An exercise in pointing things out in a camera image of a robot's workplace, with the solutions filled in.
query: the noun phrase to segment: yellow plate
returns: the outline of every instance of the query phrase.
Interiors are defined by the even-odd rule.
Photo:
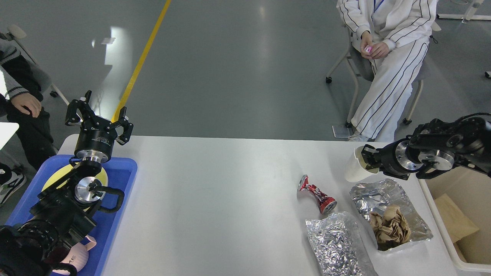
[[[72,169],[72,165],[66,165],[64,166],[63,168],[59,169],[58,171],[56,171],[47,181],[46,181],[46,184],[44,184],[44,187],[42,189],[42,191],[44,191],[44,189],[46,189],[47,187],[51,186],[56,180],[60,179],[63,175],[67,174],[69,171],[71,171]],[[101,181],[102,183],[102,186],[107,186],[108,185],[108,174],[106,173],[106,170],[104,168],[102,168],[101,172],[99,172],[95,178],[99,179],[99,181]]]

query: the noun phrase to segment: white paper cup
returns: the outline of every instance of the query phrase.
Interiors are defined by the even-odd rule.
[[[346,171],[344,173],[344,178],[349,182],[359,182],[371,175],[377,174],[379,172],[378,168],[373,168],[371,170],[366,170],[366,163],[361,156],[361,150],[364,146],[360,146],[353,150],[353,154],[350,156],[348,163],[346,164]]]

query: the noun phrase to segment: hand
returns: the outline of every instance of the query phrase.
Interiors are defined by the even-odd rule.
[[[373,59],[384,58],[388,54],[389,54],[389,46],[387,46],[387,44],[383,42],[375,43],[372,46],[372,52],[370,53]]]
[[[24,93],[10,99],[12,105],[20,112],[37,118],[41,112],[41,103],[31,94]]]
[[[361,56],[367,59],[371,59],[372,57],[370,56],[370,54],[365,52],[365,47],[367,45],[372,46],[373,42],[372,42],[372,35],[370,34],[369,31],[366,30],[363,32],[363,34],[361,34],[361,45],[360,45]]]

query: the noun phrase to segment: gray sweater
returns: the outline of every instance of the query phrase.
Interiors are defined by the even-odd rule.
[[[23,93],[29,93],[27,89],[16,82],[15,79],[11,77],[2,67],[2,65],[7,61],[19,57],[20,55],[21,52],[13,45],[13,42],[0,39],[0,70],[3,73],[5,86],[7,88],[6,95],[1,93],[1,97],[5,98],[6,100],[12,99],[13,97]]]

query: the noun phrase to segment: chair caster wheel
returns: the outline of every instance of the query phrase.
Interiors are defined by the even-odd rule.
[[[402,120],[402,122],[403,122],[405,125],[407,125],[407,126],[408,126],[410,123],[412,123],[412,120],[409,120],[409,121],[408,121],[406,118],[404,118],[404,119]]]

